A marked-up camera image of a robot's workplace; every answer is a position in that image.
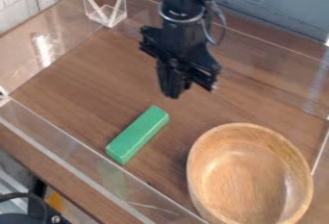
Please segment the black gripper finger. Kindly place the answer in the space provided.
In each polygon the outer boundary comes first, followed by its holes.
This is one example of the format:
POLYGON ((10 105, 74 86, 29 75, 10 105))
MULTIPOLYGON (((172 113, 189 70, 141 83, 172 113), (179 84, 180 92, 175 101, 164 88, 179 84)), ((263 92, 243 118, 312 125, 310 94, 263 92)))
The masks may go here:
POLYGON ((216 87, 216 77, 219 71, 219 65, 215 65, 211 68, 199 68, 196 66, 192 66, 188 69, 188 84, 196 84, 205 91, 213 91, 216 87))
POLYGON ((189 66, 176 59, 168 61, 157 59, 156 75, 162 94, 172 99, 177 99, 191 86, 189 66))

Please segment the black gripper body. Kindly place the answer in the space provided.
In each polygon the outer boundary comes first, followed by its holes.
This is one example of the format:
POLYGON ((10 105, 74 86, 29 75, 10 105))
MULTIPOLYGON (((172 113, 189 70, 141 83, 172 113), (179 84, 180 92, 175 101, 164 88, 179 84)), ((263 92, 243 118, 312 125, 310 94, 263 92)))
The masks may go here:
POLYGON ((161 28, 142 26, 140 49, 156 60, 158 78, 215 78, 220 66, 208 52, 205 23, 164 22, 161 28))

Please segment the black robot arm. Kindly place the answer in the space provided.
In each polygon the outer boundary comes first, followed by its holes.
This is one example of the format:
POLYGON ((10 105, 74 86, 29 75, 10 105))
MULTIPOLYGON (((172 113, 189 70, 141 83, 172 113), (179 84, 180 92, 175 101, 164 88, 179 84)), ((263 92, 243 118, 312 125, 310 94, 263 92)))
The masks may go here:
POLYGON ((161 26, 140 28, 140 49, 154 58, 162 94, 176 99, 193 84, 211 91, 220 65, 207 45, 221 42, 211 38, 211 25, 224 18, 215 0, 162 0, 157 13, 161 26))

